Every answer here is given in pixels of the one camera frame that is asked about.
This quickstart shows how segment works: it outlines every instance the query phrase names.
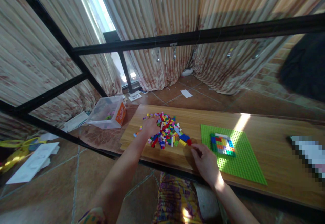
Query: hand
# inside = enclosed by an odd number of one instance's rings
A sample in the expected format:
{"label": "hand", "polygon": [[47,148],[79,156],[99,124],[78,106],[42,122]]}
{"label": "hand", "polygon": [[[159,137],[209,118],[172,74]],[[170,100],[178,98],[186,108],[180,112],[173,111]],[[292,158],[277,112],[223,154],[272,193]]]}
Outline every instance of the hand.
{"label": "hand", "polygon": [[143,121],[142,132],[148,137],[154,136],[160,132],[160,127],[157,126],[157,117],[147,117]]}
{"label": "hand", "polygon": [[192,144],[191,152],[201,176],[210,187],[214,189],[222,185],[223,179],[217,164],[216,155],[204,144]]}

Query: green baseplate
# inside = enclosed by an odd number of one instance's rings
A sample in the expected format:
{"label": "green baseplate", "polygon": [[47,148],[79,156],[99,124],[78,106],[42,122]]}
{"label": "green baseplate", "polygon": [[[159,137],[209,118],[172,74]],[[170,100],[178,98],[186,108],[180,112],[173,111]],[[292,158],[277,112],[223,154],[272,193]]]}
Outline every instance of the green baseplate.
{"label": "green baseplate", "polygon": [[208,146],[210,150],[212,148],[211,133],[228,135],[235,148],[236,157],[217,152],[215,153],[218,156],[218,166],[220,171],[267,185],[267,181],[262,173],[245,132],[201,125],[202,143]]}

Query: clear plastic box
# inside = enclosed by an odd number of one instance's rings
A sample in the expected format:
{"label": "clear plastic box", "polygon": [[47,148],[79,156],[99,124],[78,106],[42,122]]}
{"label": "clear plastic box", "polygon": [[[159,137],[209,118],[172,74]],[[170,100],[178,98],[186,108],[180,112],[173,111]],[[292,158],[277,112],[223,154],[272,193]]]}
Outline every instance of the clear plastic box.
{"label": "clear plastic box", "polygon": [[100,98],[86,122],[101,129],[121,128],[125,115],[122,96]]}

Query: orange label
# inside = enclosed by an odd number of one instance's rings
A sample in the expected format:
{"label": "orange label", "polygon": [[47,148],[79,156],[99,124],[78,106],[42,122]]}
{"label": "orange label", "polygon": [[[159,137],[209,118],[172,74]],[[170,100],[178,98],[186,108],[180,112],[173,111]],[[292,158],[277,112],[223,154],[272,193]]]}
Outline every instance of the orange label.
{"label": "orange label", "polygon": [[116,119],[115,119],[121,126],[122,126],[125,115],[126,115],[126,108],[125,108],[125,105],[122,102],[121,106],[120,106],[120,108],[118,110],[118,113],[116,115]]}

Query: wooden tabletop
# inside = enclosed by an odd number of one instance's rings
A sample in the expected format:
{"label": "wooden tabletop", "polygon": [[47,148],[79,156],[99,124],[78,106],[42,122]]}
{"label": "wooden tabletop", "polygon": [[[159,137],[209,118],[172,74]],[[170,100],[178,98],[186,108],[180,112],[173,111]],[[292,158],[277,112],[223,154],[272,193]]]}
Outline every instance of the wooden tabletop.
{"label": "wooden tabletop", "polygon": [[[125,150],[132,142],[133,134],[139,131],[147,113],[162,111],[171,117],[176,116],[182,131],[190,136],[193,143],[201,143],[201,124],[234,129],[238,126],[240,118],[247,118],[245,115],[233,113],[140,105],[122,135],[121,149]],[[227,183],[325,210],[325,192],[308,173],[286,140],[287,136],[298,135],[313,136],[316,140],[324,142],[324,130],[321,127],[305,121],[250,116],[242,131],[247,134],[268,185],[222,173]],[[159,147],[151,148],[147,144],[142,156],[161,165],[199,174],[189,146],[179,144],[177,147],[161,150]]]}

